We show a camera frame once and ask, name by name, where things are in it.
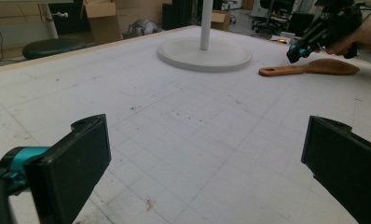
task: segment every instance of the stool seat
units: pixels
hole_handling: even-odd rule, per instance
[[[55,38],[39,40],[26,45],[22,55],[28,60],[44,58],[86,47],[84,41],[75,38]]]

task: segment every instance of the desk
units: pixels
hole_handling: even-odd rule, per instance
[[[371,64],[352,60],[361,71],[349,77],[261,77],[289,63],[288,46],[215,30],[252,52],[249,67],[206,74],[158,59],[160,43],[184,36],[200,28],[0,67],[0,159],[104,113],[113,160],[79,223],[355,223],[300,159],[310,115],[371,142]],[[29,193],[11,201],[20,223],[36,223]]]

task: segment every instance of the human hand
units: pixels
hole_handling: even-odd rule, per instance
[[[356,42],[359,50],[371,51],[371,15],[352,34],[326,49],[328,54],[345,55]]]

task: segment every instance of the white round base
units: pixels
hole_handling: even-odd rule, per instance
[[[176,38],[158,47],[158,57],[165,63],[197,72],[222,73],[247,67],[252,54],[242,47],[211,39],[209,49],[200,49],[200,38]]]

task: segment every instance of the wooden spatula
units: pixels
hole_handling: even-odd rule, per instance
[[[295,75],[303,73],[327,74],[348,76],[360,71],[360,68],[344,63],[335,59],[319,59],[302,66],[280,66],[280,67],[265,67],[259,70],[259,75],[263,77],[276,77],[284,75]]]

